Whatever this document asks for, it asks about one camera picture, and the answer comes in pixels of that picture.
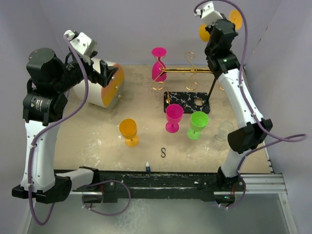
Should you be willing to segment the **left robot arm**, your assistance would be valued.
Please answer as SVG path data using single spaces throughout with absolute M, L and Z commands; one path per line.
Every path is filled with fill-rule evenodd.
M 100 187 L 99 172 L 90 167 L 56 174 L 54 157 L 59 125 L 68 102 L 65 92 L 83 81 L 78 61 L 87 78 L 105 88 L 119 68 L 99 61 L 99 70 L 82 58 L 63 63 L 50 48 L 40 48 L 29 55 L 26 70 L 30 75 L 22 117 L 27 132 L 25 171 L 22 181 L 12 189 L 12 196 L 51 204 L 64 201 L 72 190 L 84 186 L 89 191 Z

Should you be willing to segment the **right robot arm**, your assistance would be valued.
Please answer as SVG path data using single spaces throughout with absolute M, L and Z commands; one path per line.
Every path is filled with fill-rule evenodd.
M 238 58 L 231 51 L 238 35 L 235 25 L 227 19 L 214 19 L 205 29 L 210 34 L 205 48 L 208 67 L 225 90 L 238 125 L 227 136 L 230 150 L 219 169 L 223 175 L 216 182 L 219 189 L 227 191 L 234 185 L 233 177 L 238 175 L 243 156 L 263 142 L 273 123 L 259 112 L 239 72 Z

